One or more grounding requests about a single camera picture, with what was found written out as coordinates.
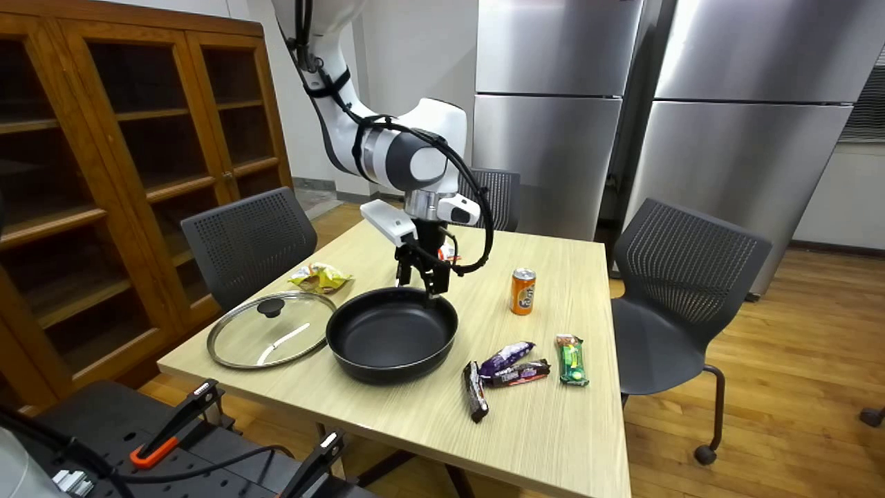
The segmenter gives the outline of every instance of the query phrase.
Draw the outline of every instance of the wooden floor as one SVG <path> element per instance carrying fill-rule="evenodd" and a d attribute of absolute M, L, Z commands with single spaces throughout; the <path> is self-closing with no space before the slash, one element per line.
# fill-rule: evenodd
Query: wooden floor
<path fill-rule="evenodd" d="M 344 205 L 317 221 L 321 243 L 361 221 Z M 695 445 L 712 435 L 713 380 L 665 396 L 630 399 L 625 410 L 630 481 L 640 498 L 668 494 L 857 494 L 885 498 L 885 425 L 857 413 L 885 403 L 885 258 L 792 248 L 756 305 L 712 345 L 727 374 L 727 416 L 720 458 L 704 468 Z M 176 403 L 185 384 L 153 380 L 145 393 Z M 227 396 L 239 429 L 257 443 L 307 453 L 314 423 Z M 355 445 L 350 474 L 384 449 Z M 474 479 L 477 494 L 536 494 Z M 411 463 L 375 488 L 377 494 L 455 494 L 442 468 Z"/>

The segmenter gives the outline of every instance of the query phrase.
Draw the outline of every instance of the refrigerator door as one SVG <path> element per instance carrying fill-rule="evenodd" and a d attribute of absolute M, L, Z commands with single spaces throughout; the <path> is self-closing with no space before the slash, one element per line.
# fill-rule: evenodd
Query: refrigerator door
<path fill-rule="evenodd" d="M 570 225 L 593 237 L 608 172 L 619 99 L 477 97 L 478 169 L 521 174 L 521 229 Z"/>
<path fill-rule="evenodd" d="M 477 92 L 624 95 L 646 0 L 478 0 Z"/>
<path fill-rule="evenodd" d="M 655 197 L 770 237 L 754 281 L 760 297 L 850 114 L 853 104 L 655 103 L 625 218 Z"/>
<path fill-rule="evenodd" d="M 655 97 L 854 103 L 882 43 L 882 0 L 680 0 Z"/>

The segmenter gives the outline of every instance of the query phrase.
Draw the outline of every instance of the glass lid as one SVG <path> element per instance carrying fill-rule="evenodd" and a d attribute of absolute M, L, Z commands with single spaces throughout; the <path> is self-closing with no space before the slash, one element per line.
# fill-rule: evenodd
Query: glass lid
<path fill-rule="evenodd" d="M 336 305 L 314 294 L 271 294 L 231 309 L 209 338 L 210 357 L 234 371 L 265 371 L 326 345 Z"/>

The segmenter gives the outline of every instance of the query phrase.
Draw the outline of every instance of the green snack package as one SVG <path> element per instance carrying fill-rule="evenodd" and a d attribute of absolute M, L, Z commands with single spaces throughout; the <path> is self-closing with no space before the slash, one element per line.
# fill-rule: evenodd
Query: green snack package
<path fill-rule="evenodd" d="M 583 341 L 579 334 L 556 334 L 559 381 L 567 387 L 583 387 Z"/>

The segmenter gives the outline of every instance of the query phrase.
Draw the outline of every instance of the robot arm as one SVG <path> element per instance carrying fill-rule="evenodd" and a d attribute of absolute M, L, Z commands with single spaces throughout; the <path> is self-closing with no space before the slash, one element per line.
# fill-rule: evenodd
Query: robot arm
<path fill-rule="evenodd" d="M 292 55 L 321 118 L 330 161 L 340 172 L 362 174 L 369 183 L 408 197 L 408 214 L 380 200 L 361 211 L 400 245 L 401 286 L 411 281 L 415 266 L 433 294 L 447 294 L 448 270 L 471 273 L 484 266 L 492 248 L 492 211 L 463 161 L 466 111 L 420 99 L 400 118 L 375 114 L 361 103 L 340 52 L 340 30 L 357 16 L 362 0 L 293 3 L 297 39 Z M 478 205 L 459 193 L 459 176 Z M 484 221 L 488 243 L 477 262 L 455 266 L 437 258 L 448 221 Z"/>

